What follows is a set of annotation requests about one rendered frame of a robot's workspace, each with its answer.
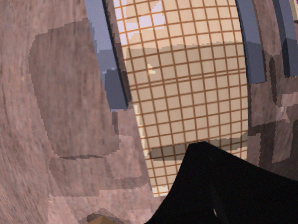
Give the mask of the tan cube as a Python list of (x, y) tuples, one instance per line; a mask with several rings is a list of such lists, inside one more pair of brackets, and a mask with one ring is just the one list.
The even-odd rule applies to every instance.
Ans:
[(114, 224), (114, 222), (108, 220), (106, 216), (100, 216), (97, 217), (96, 220), (89, 221), (89, 224)]

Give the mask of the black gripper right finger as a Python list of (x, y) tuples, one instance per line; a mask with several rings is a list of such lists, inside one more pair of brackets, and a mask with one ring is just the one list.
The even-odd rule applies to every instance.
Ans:
[(197, 143), (208, 171), (214, 210), (223, 224), (298, 224), (298, 181)]

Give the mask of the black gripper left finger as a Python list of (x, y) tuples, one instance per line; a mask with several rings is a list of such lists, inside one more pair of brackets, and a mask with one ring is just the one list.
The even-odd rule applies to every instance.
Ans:
[(156, 213), (145, 224), (223, 224), (214, 213), (202, 149), (189, 144), (176, 180)]

